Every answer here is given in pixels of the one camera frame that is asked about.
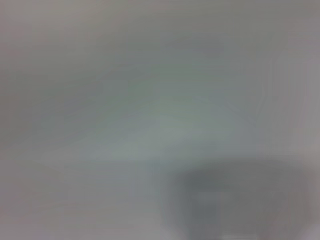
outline white ceiling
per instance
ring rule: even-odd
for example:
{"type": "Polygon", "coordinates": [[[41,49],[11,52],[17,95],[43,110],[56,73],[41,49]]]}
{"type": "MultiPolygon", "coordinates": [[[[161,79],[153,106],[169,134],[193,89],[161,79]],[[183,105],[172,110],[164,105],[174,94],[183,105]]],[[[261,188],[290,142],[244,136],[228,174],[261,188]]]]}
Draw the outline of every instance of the white ceiling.
{"type": "Polygon", "coordinates": [[[5,1],[8,158],[164,160],[317,149],[313,1],[5,1]]]}

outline blurry dark object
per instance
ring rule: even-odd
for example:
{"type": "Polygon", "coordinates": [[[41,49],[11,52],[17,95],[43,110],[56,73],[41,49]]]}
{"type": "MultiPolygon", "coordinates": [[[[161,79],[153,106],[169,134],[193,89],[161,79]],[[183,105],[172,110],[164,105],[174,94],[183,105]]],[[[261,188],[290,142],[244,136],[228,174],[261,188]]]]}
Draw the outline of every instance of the blurry dark object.
{"type": "Polygon", "coordinates": [[[311,220],[308,177],[282,161],[224,160],[183,176],[190,240],[294,240],[311,220]]]}

